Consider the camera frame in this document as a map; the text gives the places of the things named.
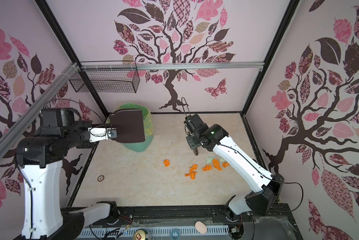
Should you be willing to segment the dark brown dustpan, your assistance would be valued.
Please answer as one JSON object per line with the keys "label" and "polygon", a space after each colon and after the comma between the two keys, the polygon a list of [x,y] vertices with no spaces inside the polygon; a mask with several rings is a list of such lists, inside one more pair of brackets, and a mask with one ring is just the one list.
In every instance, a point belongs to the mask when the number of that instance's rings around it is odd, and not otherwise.
{"label": "dark brown dustpan", "polygon": [[109,115],[110,127],[116,129],[117,138],[111,139],[122,144],[145,141],[143,114],[141,109],[117,110]]}

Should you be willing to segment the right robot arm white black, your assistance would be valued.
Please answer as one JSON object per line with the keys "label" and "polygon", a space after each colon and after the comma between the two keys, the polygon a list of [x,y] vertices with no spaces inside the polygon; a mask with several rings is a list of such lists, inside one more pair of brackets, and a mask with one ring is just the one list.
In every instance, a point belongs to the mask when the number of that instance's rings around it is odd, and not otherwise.
{"label": "right robot arm white black", "polygon": [[199,147],[214,152],[230,164],[246,181],[251,192],[246,196],[234,196],[227,203],[227,213],[235,216],[253,212],[265,216],[275,203],[284,184],[280,174],[272,174],[247,155],[229,133],[218,124],[208,127],[199,115],[185,117],[186,137],[189,147]]}

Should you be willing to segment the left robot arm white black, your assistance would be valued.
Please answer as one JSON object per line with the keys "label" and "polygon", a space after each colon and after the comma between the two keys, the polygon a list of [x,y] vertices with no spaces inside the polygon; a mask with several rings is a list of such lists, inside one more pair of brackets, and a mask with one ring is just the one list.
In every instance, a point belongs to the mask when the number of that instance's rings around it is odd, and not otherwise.
{"label": "left robot arm white black", "polygon": [[73,240],[99,220],[118,221],[115,202],[100,202],[65,214],[61,211],[59,180],[68,151],[116,138],[115,128],[76,121],[77,114],[73,108],[41,110],[43,123],[37,133],[18,144],[15,161],[25,186],[23,240]]}

